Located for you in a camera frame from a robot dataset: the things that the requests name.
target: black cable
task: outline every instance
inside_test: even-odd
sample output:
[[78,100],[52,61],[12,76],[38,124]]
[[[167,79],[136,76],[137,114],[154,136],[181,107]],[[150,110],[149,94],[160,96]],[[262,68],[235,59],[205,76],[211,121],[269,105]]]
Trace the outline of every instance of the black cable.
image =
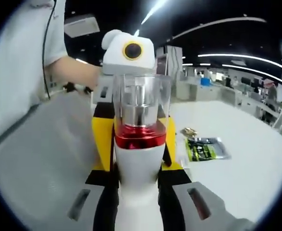
[[46,88],[46,92],[47,92],[49,100],[50,100],[50,94],[49,94],[49,90],[48,90],[48,85],[47,85],[47,81],[46,81],[46,73],[45,73],[45,49],[46,49],[47,33],[48,33],[51,17],[54,13],[54,10],[55,10],[55,6],[56,6],[56,0],[54,0],[54,6],[52,8],[49,20],[47,22],[46,31],[45,31],[44,40],[43,40],[43,52],[42,52],[42,66],[43,66],[43,74],[44,74],[44,83],[45,83],[45,88]]

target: person's arm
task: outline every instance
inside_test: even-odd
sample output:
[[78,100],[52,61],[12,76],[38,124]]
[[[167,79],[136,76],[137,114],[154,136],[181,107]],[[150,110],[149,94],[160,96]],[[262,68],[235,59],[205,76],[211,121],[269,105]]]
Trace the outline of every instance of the person's arm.
[[65,1],[58,0],[55,19],[52,18],[47,36],[45,65],[55,78],[95,88],[100,67],[84,64],[68,56],[64,42]]
[[100,74],[100,67],[81,63],[69,56],[58,59],[48,68],[53,76],[59,77],[63,81],[87,86],[92,90],[97,85]]

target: yellow panel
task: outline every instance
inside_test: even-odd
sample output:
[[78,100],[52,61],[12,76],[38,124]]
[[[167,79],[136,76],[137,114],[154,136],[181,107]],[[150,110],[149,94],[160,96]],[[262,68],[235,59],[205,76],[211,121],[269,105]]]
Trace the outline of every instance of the yellow panel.
[[183,169],[180,164],[173,162],[171,166],[167,167],[165,163],[161,164],[162,171],[180,170]]
[[99,163],[96,163],[92,170],[104,170],[104,167],[102,163],[99,161]]
[[[159,119],[163,124],[165,124],[165,118],[160,118]],[[169,117],[168,119],[168,129],[166,131],[166,145],[168,147],[169,153],[170,153],[170,158],[172,163],[175,162],[175,123],[172,117]]]
[[102,166],[105,171],[110,171],[113,118],[93,117],[92,128]]

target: white desk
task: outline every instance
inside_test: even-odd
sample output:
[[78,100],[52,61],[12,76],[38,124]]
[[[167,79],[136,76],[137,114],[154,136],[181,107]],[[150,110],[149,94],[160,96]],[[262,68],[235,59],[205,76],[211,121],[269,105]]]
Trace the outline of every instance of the white desk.
[[240,106],[241,110],[255,116],[257,108],[260,108],[266,112],[269,112],[275,118],[279,117],[279,113],[271,110],[265,104],[243,95],[238,90],[234,90],[234,89],[225,87],[220,84],[215,84],[215,83],[212,84],[210,87],[201,86],[200,79],[198,78],[189,78],[188,80],[185,80],[185,81],[177,81],[176,82],[176,88],[177,88],[176,97],[180,100],[186,100],[186,101],[191,100],[190,99],[190,95],[191,95],[190,86],[191,85],[194,85],[196,87],[195,89],[196,98],[192,101],[196,101],[196,102],[199,102],[199,101],[207,102],[207,101],[215,101],[215,100],[223,101],[223,99],[221,99],[221,91],[227,90],[227,91],[232,91],[234,93],[234,96],[233,96],[235,97],[233,99],[234,106],[239,107],[238,103],[242,102],[242,105]]
[[[237,218],[257,222],[282,187],[282,136],[271,127],[222,102],[171,104],[177,133],[191,127],[200,137],[220,137],[231,160],[189,163],[199,181],[225,201]],[[177,148],[185,154],[185,147]]]

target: plastic bag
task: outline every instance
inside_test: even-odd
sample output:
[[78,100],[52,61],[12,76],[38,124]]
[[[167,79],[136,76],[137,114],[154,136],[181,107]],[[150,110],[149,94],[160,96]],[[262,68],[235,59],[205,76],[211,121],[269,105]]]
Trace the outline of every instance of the plastic bag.
[[186,138],[189,161],[230,159],[220,138]]

